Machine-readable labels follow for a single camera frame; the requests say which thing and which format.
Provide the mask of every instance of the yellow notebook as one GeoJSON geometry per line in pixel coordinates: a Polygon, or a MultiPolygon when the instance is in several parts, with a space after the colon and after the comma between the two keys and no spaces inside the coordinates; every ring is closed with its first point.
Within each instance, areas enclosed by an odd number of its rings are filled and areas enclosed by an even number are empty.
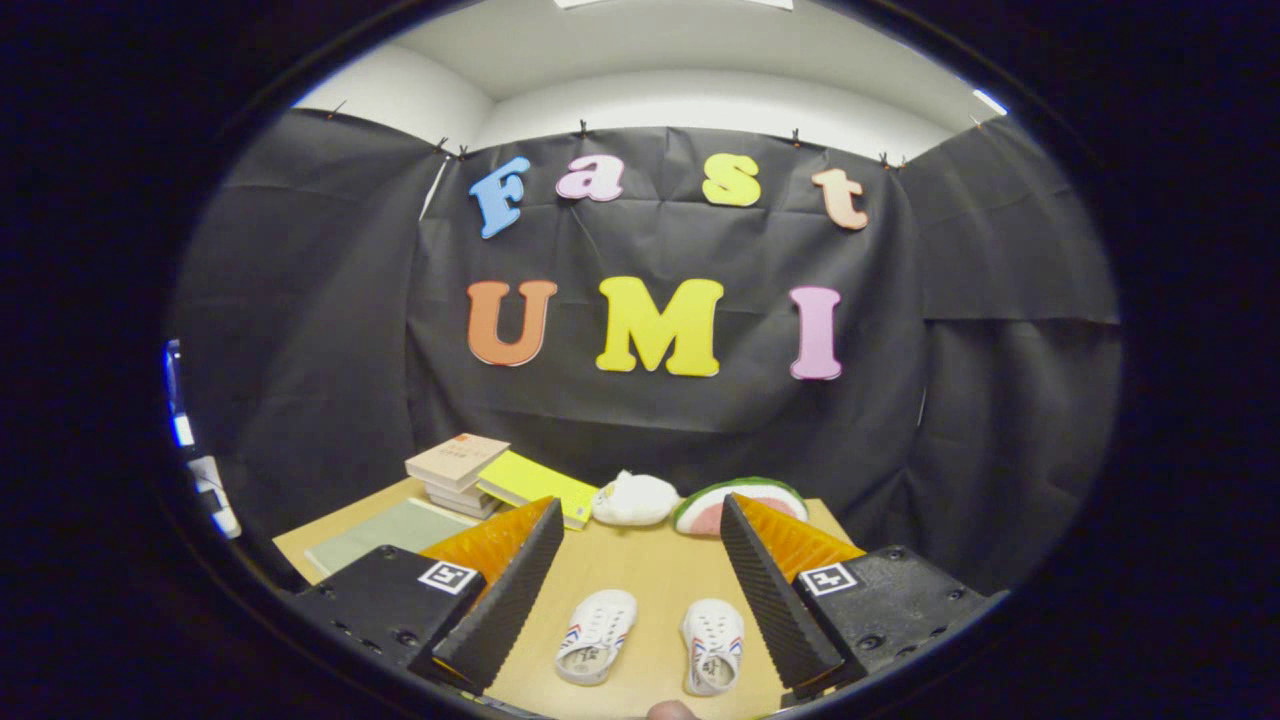
{"type": "Polygon", "coordinates": [[[561,498],[564,527],[581,530],[591,519],[591,498],[599,488],[521,457],[511,450],[499,455],[484,470],[476,487],[498,500],[521,506],[535,500],[561,498]]]}

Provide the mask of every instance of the white plush toy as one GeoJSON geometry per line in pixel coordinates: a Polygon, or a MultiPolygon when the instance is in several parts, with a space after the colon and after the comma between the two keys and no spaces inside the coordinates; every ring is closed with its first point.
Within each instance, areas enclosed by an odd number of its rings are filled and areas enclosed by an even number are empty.
{"type": "Polygon", "coordinates": [[[667,480],[622,470],[595,493],[591,518],[609,525],[653,525],[666,520],[678,503],[680,493],[667,480]]]}

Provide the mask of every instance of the black fabric backdrop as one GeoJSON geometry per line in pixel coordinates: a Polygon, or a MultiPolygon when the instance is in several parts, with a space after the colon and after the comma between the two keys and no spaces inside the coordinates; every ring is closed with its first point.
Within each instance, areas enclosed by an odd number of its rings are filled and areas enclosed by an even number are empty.
{"type": "Polygon", "coordinates": [[[901,542],[980,591],[1015,583],[1070,521],[1115,410],[1119,313],[1070,186],[1007,120],[902,169],[740,132],[566,133],[444,161],[425,142],[292,111],[212,200],[179,282],[174,334],[197,439],[228,466],[246,542],[403,477],[458,432],[593,484],[620,469],[682,493],[739,475],[822,497],[859,544],[901,542]],[[750,155],[763,196],[709,204],[703,161],[750,155]],[[564,200],[570,160],[626,163],[623,195],[564,200]],[[471,184],[524,155],[520,219],[481,240],[471,184]],[[440,165],[444,163],[443,172],[440,165]],[[863,184],[865,229],[810,179],[863,184]],[[440,172],[430,205],[424,199],[440,172]],[[690,278],[724,286],[712,378],[611,373],[607,277],[657,306],[690,278]],[[479,281],[550,279],[541,352],[518,368],[467,348],[479,281]],[[836,380],[796,380],[787,291],[841,292],[836,380]]]}

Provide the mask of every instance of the wooden table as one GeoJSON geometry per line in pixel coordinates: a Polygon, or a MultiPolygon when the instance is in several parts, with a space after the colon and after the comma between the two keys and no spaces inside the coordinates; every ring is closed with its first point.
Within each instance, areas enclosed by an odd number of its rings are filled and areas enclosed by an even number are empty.
{"type": "MultiPolygon", "coordinates": [[[[319,582],[324,574],[303,551],[408,497],[426,500],[421,480],[402,480],[275,538],[275,544],[302,577],[319,582]]],[[[810,524],[849,542],[820,500],[808,503],[810,524]]],[[[682,536],[669,523],[614,528],[591,521],[581,532],[564,529],[564,542],[529,620],[485,694],[566,720],[644,717],[663,700],[680,700],[703,720],[741,720],[776,712],[783,692],[719,538],[682,536]],[[582,598],[605,588],[636,597],[636,624],[603,684],[566,683],[553,661],[570,615],[582,598]],[[737,685],[709,698],[689,696],[682,687],[689,661],[680,621],[689,605],[704,597],[728,601],[746,625],[737,685]]]]}

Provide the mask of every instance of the green folder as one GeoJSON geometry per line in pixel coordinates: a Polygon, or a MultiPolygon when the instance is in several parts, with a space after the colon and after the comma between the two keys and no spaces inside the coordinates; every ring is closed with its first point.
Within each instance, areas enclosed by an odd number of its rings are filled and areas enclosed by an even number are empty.
{"type": "Polygon", "coordinates": [[[410,498],[365,520],[346,533],[329,538],[306,551],[326,577],[364,557],[369,551],[392,544],[410,552],[421,552],[444,538],[475,525],[430,505],[410,498]]]}

